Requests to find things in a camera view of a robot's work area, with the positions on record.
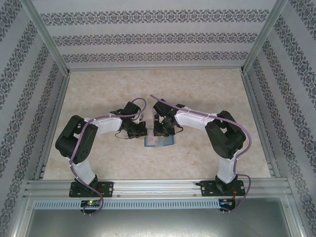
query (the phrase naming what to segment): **metal base plate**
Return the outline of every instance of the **metal base plate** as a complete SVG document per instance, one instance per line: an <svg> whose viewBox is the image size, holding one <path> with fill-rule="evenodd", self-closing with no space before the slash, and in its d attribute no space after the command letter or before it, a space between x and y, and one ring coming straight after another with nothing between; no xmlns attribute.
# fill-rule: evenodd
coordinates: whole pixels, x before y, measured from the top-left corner
<svg viewBox="0 0 316 237"><path fill-rule="evenodd" d="M215 180L202 180L200 181L202 197L220 197L220 196L233 196L233 191L236 191L236 196L244 196L245 188L242 180L236 180L234 186L231 190L227 191L225 194L222 194L216 187Z"/></svg>
<svg viewBox="0 0 316 237"><path fill-rule="evenodd" d="M104 198L111 198L113 193L113 182L100 182L97 183L97 191L99 191ZM69 197L71 198L97 198L99 195L82 191L82 186L77 182L72 182L69 190Z"/></svg>

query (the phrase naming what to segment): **marble surface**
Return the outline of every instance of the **marble surface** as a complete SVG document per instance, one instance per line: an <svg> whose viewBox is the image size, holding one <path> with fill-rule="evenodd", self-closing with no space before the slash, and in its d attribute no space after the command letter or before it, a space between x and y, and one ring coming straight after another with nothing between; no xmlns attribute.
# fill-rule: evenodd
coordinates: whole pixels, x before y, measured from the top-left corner
<svg viewBox="0 0 316 237"><path fill-rule="evenodd" d="M237 172L270 177L239 70L230 69L72 73L44 179L74 178L68 161L54 147L72 115L106 115L124 108L136 97L143 97L148 102L144 120L147 128L152 128L152 107L156 101L150 94L198 111L229 111L253 139L251 149L240 157ZM218 170L218 156L206 132L190 127L176 134L175 145L166 147L144 147L144 140L123 140L109 132L95 139L89 160L99 179L203 179L214 178Z"/></svg>

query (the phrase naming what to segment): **beige floor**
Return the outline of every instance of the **beige floor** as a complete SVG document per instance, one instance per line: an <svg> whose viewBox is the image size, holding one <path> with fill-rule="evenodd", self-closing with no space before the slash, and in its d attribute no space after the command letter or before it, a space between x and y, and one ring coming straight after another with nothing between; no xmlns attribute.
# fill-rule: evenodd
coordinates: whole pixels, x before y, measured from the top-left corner
<svg viewBox="0 0 316 237"><path fill-rule="evenodd" d="M105 115L141 96L148 102L144 113L147 128L152 128L155 100L150 94L198 111L229 111L253 138L250 151L240 157L237 172L270 177L239 71L231 69L72 73L44 179L74 178L67 160L54 147L72 115ZM96 138L89 160L99 179L214 178L218 169L218 156L206 132L190 127L175 136L175 145L167 147L144 147L140 139L118 139L114 132L103 134Z"/></svg>

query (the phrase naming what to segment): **patterned wallpaper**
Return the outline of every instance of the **patterned wallpaper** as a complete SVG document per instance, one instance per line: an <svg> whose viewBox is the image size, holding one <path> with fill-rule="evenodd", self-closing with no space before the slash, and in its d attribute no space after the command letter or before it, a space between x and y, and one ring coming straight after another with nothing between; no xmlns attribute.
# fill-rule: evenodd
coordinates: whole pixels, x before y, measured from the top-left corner
<svg viewBox="0 0 316 237"><path fill-rule="evenodd" d="M316 8L290 0L248 72L269 142L316 236Z"/></svg>
<svg viewBox="0 0 316 237"><path fill-rule="evenodd" d="M93 69L242 66L276 0L33 2L68 67Z"/></svg>
<svg viewBox="0 0 316 237"><path fill-rule="evenodd" d="M0 237L34 178L64 80L18 0L0 1Z"/></svg>

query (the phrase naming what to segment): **purple cable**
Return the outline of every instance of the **purple cable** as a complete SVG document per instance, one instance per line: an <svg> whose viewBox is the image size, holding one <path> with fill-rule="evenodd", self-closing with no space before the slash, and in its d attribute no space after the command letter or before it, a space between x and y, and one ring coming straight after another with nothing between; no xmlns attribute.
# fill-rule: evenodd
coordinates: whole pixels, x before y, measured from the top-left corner
<svg viewBox="0 0 316 237"><path fill-rule="evenodd" d="M177 107L177 106L175 106L175 105L169 104L169 103L167 103L167 102L165 102L165 101L163 101L163 100L160 100L160 99L158 99L157 97L155 97L154 95L150 95L150 96L153 97L155 100L157 100L157 101L159 101L159 102L161 102L161 103L163 103L163 104L165 104L165 105L169 105L169 106L171 106L171 107L174 107L175 109L178 109L178 110L181 110L181 111L184 111L184 112L187 112L187 113L195 114L195 115L200 115L200 116L203 116L203 117L209 117L209 118L211 118L211 119L217 119L217 120L229 122L229 123L231 123L231 124L233 124L233 125L239 127L241 130L244 131L244 133L245 133L245 134L247 135L247 137L248 137L249 143L248 143L248 146L247 146L242 152L240 152L240 153L238 153L238 154L236 155L236 159L235 159L235 161L234 161L234 166L233 166L233 172L234 172L235 175L247 177L248 180L249 180L249 185L248 185L247 191L246 191L245 195L243 196L242 200L240 201L239 205L238 205L237 207L235 207L231 212L234 212L235 210L237 210L237 209L240 207L240 205L244 202L244 200L246 199L246 196L248 195L249 190L250 190L250 186L251 186L251 178L250 178L249 175L236 173L236 166L237 166L238 158L239 158L241 155L245 154L245 153L250 149L251 144L252 144L251 135L250 135L250 133L247 131L247 129L244 128L242 125L240 125L240 124L238 124L238 123L236 123L236 122L234 122L234 121L231 121L231 120L229 120L229 119L220 118L220 117L213 116L213 115L210 115L210 114L207 114L207 113L203 113L203 112L192 111L192 110L190 110L190 109L188 110L188 109L180 108L180 107Z"/></svg>
<svg viewBox="0 0 316 237"><path fill-rule="evenodd" d="M74 174L74 176L76 177L76 179L77 179L80 183L82 183L83 185L85 185L87 188L89 188L90 190L94 191L97 195L100 196L101 205L100 205L99 209L97 209L97 210L96 210L95 212L93 212L93 213L90 213L89 216L92 216L92 215L97 214L97 213L102 209L103 204L104 204L104 199L103 199L103 196L102 196L102 194L101 194L100 192L98 192L97 190L95 190L94 188L92 188L91 186L89 186L88 184L86 184L82 179L80 179L80 178L78 177L77 173L75 172L74 168L73 168L73 164L74 164L73 160L74 160L75 155L76 155L76 153L77 153L77 151L78 151L78 148L79 148L80 142L81 142L81 140L82 140L84 131L85 131L85 129L87 128L87 126L88 126L90 123L92 123L93 121L99 120L99 119L106 119L106 118L128 118L128 117L134 117L134 116L137 116L137 115L141 114L141 113L146 109L147 102L146 102L146 100L145 100L144 98L138 97L138 98L135 98L134 100L132 100L132 103L133 103L134 101L136 101L136 100L142 100L142 101L144 101L145 105L144 105L144 108L143 108L143 109L141 109L139 112L137 112L137 113L135 113L135 114L133 114L133 115L104 115L104 116L100 116L100 117L96 117L96 118L90 119L88 122L86 122L85 125L84 125L83 128L82 128L82 131L81 131L81 133L80 133L79 139L78 139L77 144L76 144L76 146L75 146L74 152L73 152L73 154L72 154L72 156L71 156L71 158L70 158L70 160L69 160L70 169L71 169L72 173ZM86 207L84 207L83 210L82 210L82 212L83 212L84 215L86 215L86 212L84 211L85 208L86 208Z"/></svg>

